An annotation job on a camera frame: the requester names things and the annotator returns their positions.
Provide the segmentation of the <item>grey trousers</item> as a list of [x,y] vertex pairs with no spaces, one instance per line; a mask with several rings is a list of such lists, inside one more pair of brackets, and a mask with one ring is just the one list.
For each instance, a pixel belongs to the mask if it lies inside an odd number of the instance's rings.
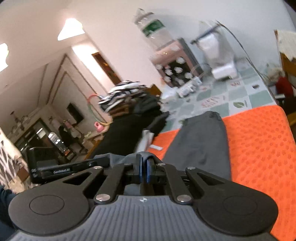
[[180,171],[193,166],[231,180],[226,126],[217,112],[185,119],[165,153],[156,157]]

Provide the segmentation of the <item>stack of folded clothes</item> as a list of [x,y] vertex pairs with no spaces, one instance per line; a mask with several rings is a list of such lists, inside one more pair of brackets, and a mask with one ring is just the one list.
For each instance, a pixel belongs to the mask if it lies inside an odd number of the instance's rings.
[[169,112],[161,110],[160,95],[156,85],[147,87],[139,81],[126,80],[107,95],[99,96],[99,107],[112,121],[100,122],[108,130],[87,156],[107,153],[126,156],[148,149],[169,117]]

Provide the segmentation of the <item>white lattice shelf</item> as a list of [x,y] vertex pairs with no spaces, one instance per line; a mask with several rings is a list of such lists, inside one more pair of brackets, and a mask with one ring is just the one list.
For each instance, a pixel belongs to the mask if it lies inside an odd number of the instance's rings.
[[1,185],[18,194],[29,188],[29,169],[16,146],[1,130]]

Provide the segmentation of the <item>orange patterned mat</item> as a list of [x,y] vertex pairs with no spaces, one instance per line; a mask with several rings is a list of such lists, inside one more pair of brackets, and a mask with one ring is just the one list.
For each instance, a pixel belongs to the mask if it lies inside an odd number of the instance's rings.
[[[263,106],[222,121],[228,137],[231,181],[272,197],[278,205],[272,235],[278,240],[295,240],[295,141],[283,109]],[[163,155],[180,129],[160,133],[149,151]]]

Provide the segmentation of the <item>white tissue box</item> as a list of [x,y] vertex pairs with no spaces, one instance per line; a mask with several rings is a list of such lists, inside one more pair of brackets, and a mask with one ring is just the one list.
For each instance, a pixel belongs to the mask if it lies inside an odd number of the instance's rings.
[[160,100],[162,103],[167,103],[172,100],[176,100],[179,96],[177,93],[178,88],[177,87],[169,87],[166,86],[160,96]]

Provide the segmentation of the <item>white power strip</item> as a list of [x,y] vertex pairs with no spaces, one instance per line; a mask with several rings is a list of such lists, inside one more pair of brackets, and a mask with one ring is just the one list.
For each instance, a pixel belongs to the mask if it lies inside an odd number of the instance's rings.
[[202,81],[199,77],[195,76],[190,81],[182,85],[178,90],[177,93],[180,98],[184,98],[191,93],[196,92],[198,87],[202,85]]

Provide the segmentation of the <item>checkered green white tablecloth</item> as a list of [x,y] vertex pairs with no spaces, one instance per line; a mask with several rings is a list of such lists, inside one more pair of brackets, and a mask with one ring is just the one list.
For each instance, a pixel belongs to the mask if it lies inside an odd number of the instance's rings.
[[162,132],[179,129],[183,120],[207,111],[215,111],[223,118],[277,104],[262,78],[248,62],[240,61],[236,66],[237,78],[218,81],[206,75],[196,92],[165,102],[163,111],[169,111],[170,115]]

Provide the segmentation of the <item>pink cabinet with cups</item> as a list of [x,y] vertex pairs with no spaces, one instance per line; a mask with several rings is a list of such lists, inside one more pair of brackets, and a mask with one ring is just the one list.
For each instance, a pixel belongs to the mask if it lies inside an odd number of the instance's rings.
[[181,87],[203,73],[194,54],[180,38],[165,45],[151,57],[163,81],[171,88]]

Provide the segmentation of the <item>clear water jug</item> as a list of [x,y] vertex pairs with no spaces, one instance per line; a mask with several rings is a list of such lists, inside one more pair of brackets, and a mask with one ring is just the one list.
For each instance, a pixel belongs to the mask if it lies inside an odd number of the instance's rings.
[[173,41],[173,37],[166,26],[153,12],[146,12],[144,9],[138,8],[134,17],[134,24],[156,51],[161,50]]

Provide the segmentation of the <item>wooden chair with cloth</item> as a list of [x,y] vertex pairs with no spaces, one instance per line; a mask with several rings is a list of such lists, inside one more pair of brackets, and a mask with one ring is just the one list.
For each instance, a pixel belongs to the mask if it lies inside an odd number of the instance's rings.
[[295,77],[295,32],[275,30],[281,66],[285,74]]

